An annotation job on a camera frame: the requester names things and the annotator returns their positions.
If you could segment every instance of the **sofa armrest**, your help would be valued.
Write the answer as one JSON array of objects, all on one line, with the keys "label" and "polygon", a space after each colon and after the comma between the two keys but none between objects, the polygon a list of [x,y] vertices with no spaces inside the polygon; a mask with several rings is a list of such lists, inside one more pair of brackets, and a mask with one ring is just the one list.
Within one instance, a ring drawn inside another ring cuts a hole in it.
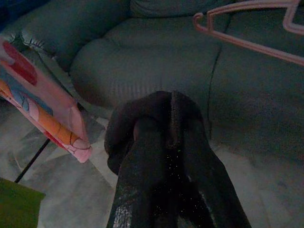
[{"label": "sofa armrest", "polygon": [[89,41],[128,17],[130,0],[52,0],[22,30],[23,43],[55,59],[63,70]]}]

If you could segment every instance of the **pillow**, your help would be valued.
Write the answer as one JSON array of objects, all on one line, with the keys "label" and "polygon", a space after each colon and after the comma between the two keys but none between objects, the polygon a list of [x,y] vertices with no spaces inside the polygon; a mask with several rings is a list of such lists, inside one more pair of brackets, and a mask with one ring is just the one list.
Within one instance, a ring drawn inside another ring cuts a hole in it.
[{"label": "pillow", "polygon": [[234,0],[131,0],[132,17],[165,18],[191,16],[233,3]]}]

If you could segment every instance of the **sofa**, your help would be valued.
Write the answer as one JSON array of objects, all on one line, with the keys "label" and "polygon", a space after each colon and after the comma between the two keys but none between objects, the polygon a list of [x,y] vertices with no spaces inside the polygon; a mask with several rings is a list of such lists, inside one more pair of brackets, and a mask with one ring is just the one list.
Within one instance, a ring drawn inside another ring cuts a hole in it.
[{"label": "sofa", "polygon": [[[209,138],[303,159],[304,67],[198,32],[196,12],[235,0],[51,0],[1,33],[90,113],[178,90],[201,108]],[[294,21],[304,24],[304,1]],[[215,29],[304,56],[286,9],[215,17]]]}]

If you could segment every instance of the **floor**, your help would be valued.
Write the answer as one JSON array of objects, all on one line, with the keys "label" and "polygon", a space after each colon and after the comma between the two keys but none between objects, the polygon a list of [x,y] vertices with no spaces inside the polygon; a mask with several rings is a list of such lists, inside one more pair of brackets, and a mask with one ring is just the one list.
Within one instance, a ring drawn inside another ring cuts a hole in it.
[{"label": "floor", "polygon": [[[50,143],[20,184],[46,194],[38,228],[104,228],[117,177],[106,165],[106,120],[84,113],[94,153],[80,164]],[[45,141],[14,107],[0,101],[0,176],[14,181]],[[223,161],[252,228],[304,227],[303,162],[210,142]]]}]

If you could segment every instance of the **pink hanger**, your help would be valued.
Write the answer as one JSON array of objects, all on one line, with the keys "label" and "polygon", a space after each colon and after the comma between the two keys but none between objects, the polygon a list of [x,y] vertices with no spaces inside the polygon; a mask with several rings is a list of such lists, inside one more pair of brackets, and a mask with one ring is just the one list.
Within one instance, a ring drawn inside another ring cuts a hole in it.
[{"label": "pink hanger", "polygon": [[260,44],[252,43],[240,38],[236,38],[221,32],[213,30],[213,18],[215,15],[222,13],[229,13],[239,10],[252,10],[252,9],[262,9],[262,8],[287,8],[286,14],[283,20],[283,27],[285,30],[298,34],[304,35],[304,26],[297,25],[293,23],[293,18],[295,16],[296,10],[298,8],[300,0],[250,0],[243,1],[239,3],[233,3],[226,6],[218,7],[207,12],[207,27],[201,26],[199,24],[199,19],[204,15],[202,13],[197,13],[193,16],[194,26],[197,30],[212,35],[223,41],[230,42],[235,45],[239,45],[254,51],[264,53],[269,56],[280,58],[289,62],[293,62],[304,66],[304,57],[286,53],[274,48],[269,48]]}]

